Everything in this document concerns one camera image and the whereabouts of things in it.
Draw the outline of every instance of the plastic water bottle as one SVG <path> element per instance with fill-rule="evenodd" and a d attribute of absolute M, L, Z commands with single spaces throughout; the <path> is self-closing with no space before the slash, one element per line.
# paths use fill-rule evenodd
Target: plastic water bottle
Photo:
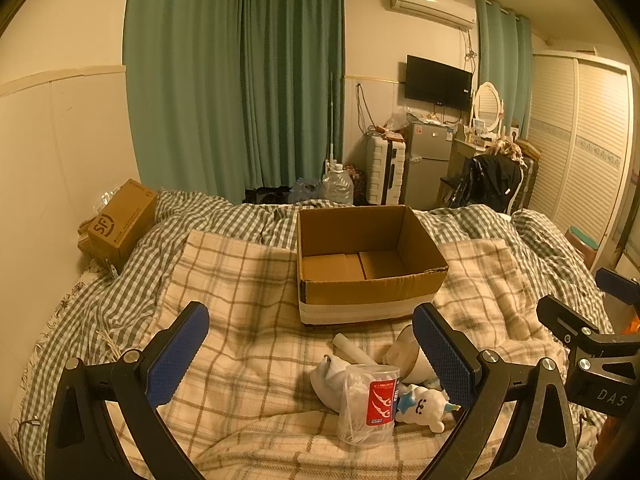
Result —
<path fill-rule="evenodd" d="M 320 197 L 338 204 L 353 205 L 353 181 L 341 164 L 329 167 L 329 173 L 322 178 Z"/>

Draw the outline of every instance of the cotton swab container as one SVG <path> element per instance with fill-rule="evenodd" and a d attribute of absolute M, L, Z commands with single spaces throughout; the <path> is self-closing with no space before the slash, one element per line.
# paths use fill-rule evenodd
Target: cotton swab container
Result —
<path fill-rule="evenodd" d="M 346 367 L 338 438 L 351 446 L 373 447 L 392 439 L 400 368 L 386 365 Z"/>

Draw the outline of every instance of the open cardboard box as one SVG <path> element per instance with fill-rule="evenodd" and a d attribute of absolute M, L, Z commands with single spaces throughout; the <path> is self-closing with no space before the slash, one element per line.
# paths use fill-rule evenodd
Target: open cardboard box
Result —
<path fill-rule="evenodd" d="M 449 266 L 404 205 L 298 213 L 298 302 L 305 324 L 409 316 Z"/>

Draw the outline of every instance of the teal container lid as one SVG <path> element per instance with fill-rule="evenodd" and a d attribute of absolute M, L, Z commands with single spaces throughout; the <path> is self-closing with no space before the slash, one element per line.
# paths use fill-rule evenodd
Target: teal container lid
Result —
<path fill-rule="evenodd" d="M 594 242 L 593 240 L 591 240 L 591 238 L 589 238 L 582 231 L 580 231 L 580 229 L 578 229 L 576 226 L 572 225 L 571 227 L 569 227 L 569 231 L 571 231 L 571 233 L 575 237 L 577 237 L 583 244 L 588 245 L 594 251 L 598 250 L 599 245 L 596 242 Z"/>

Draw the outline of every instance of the teal curtain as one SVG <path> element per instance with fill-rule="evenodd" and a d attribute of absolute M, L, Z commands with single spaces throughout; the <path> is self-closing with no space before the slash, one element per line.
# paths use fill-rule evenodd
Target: teal curtain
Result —
<path fill-rule="evenodd" d="M 500 10 L 499 2 L 476 0 L 480 34 L 479 83 L 491 82 L 504 100 L 502 124 L 516 120 L 527 135 L 531 101 L 533 54 L 528 18 Z"/>
<path fill-rule="evenodd" d="M 254 187 L 321 176 L 331 120 L 334 153 L 341 155 L 342 5 L 342 0 L 242 0 L 242 90 Z"/>
<path fill-rule="evenodd" d="M 123 60 L 144 184 L 244 198 L 240 0 L 127 0 Z"/>
<path fill-rule="evenodd" d="M 127 0 L 123 60 L 143 183 L 239 203 L 245 189 L 320 176 L 332 119 L 342 147 L 342 6 Z"/>

